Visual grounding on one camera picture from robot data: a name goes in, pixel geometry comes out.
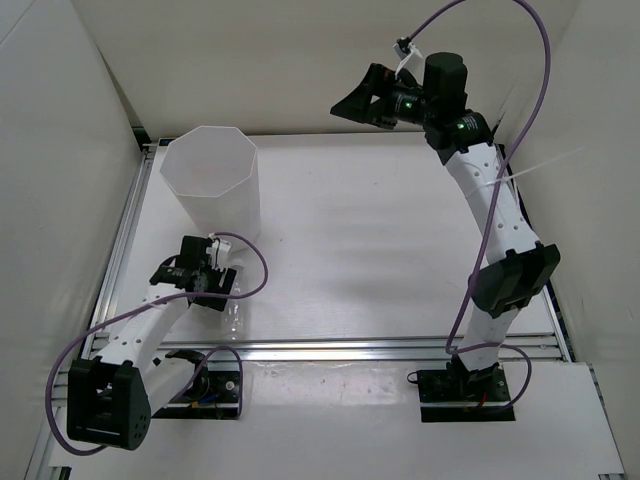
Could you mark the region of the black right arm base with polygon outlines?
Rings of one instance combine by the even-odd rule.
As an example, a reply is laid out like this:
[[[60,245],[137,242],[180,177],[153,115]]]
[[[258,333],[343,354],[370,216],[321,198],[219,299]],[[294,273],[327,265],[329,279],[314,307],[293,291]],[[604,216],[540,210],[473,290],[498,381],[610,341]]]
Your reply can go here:
[[[506,376],[497,368],[491,377],[461,385],[447,370],[418,370],[407,375],[418,388],[422,423],[482,423],[516,420]]]

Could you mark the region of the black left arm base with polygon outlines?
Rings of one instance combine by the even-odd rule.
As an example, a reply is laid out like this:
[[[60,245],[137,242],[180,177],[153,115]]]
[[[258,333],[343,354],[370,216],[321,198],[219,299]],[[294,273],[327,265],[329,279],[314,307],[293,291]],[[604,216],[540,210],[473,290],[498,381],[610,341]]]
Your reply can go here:
[[[216,353],[228,353],[235,358],[237,370],[211,370],[209,359]],[[172,350],[169,359],[187,360],[198,376],[189,389],[167,411],[170,419],[239,420],[243,411],[244,371],[239,353],[231,346],[216,346],[207,354],[195,350]]]

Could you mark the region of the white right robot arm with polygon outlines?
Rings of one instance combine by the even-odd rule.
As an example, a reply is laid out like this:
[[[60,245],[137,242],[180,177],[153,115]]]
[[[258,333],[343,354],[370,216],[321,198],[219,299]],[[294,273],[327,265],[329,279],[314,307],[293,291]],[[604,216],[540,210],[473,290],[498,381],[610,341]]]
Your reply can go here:
[[[438,401],[488,397],[507,333],[561,259],[558,247],[543,244],[528,225],[504,182],[505,160],[492,130],[467,106],[467,76],[463,58],[448,52],[425,58],[421,81],[404,67],[373,63],[359,86],[331,110],[387,130],[400,122],[421,127],[482,234],[461,306],[471,315],[466,333],[459,345],[446,345],[451,359],[444,371],[418,376]]]

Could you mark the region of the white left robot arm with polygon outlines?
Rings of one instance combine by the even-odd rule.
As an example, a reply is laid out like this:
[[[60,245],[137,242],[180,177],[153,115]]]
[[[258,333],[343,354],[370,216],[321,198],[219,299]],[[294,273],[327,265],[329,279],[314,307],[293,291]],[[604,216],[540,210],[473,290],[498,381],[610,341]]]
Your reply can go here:
[[[161,262],[139,306],[104,321],[123,326],[90,359],[68,370],[66,429],[46,412],[60,446],[74,455],[73,441],[137,449],[154,414],[171,403],[199,407],[214,403],[219,389],[206,354],[177,349],[156,355],[174,324],[192,309],[224,311],[230,301],[263,290],[269,271],[247,292],[237,292],[247,248],[266,261],[254,242],[261,231],[258,153],[238,128],[198,126],[170,142],[161,174],[200,235],[183,237],[179,251]]]

